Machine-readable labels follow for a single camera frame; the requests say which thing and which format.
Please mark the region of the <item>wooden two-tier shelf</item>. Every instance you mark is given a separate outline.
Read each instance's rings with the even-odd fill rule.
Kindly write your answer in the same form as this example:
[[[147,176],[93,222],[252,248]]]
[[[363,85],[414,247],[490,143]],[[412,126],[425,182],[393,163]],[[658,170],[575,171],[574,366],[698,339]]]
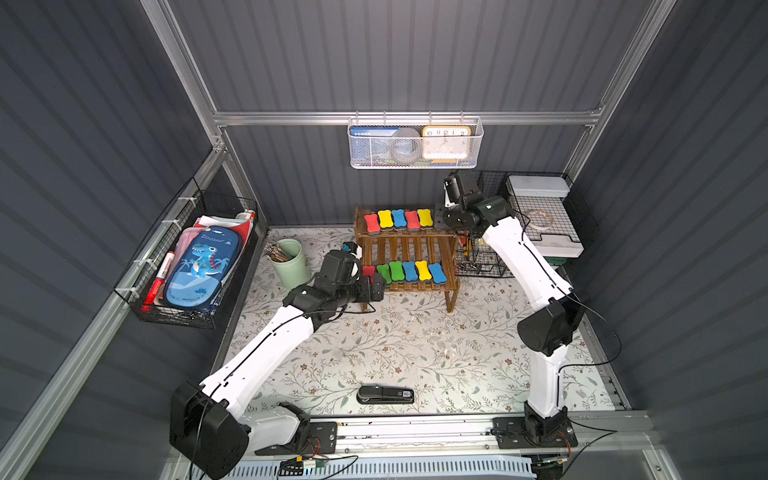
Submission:
[[[371,234],[367,231],[365,220],[371,214],[371,210],[360,207],[355,209],[354,235],[356,243],[362,247],[362,264],[374,268],[388,265],[391,261],[439,264],[446,276],[446,281],[441,284],[434,280],[420,280],[419,271],[416,271],[415,281],[392,280],[387,289],[392,292],[442,292],[445,295],[446,311],[452,313],[461,286],[455,265],[458,237],[452,231],[435,229],[412,232],[385,230]]]

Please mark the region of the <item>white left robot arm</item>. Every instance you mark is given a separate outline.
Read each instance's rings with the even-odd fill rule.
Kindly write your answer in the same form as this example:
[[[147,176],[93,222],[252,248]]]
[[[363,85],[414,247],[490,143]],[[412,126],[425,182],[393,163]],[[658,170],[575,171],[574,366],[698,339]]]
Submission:
[[[308,415],[281,403],[247,420],[247,406],[287,356],[348,304],[382,300],[384,281],[362,268],[354,242],[328,252],[309,283],[291,289],[267,325],[229,362],[198,384],[185,382],[171,397],[171,445],[210,479],[221,479],[247,453],[283,447],[301,453],[310,444]]]

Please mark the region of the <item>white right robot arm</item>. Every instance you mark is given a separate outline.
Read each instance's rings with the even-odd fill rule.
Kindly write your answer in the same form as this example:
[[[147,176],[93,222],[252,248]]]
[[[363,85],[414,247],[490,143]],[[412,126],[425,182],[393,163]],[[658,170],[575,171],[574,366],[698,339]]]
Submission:
[[[482,238],[512,272],[533,309],[517,324],[531,351],[525,436],[534,445],[560,437],[569,422],[561,373],[584,306],[569,296],[571,285],[546,262],[525,232],[522,215],[508,201],[484,196],[467,171],[450,173],[443,187],[446,226]]]

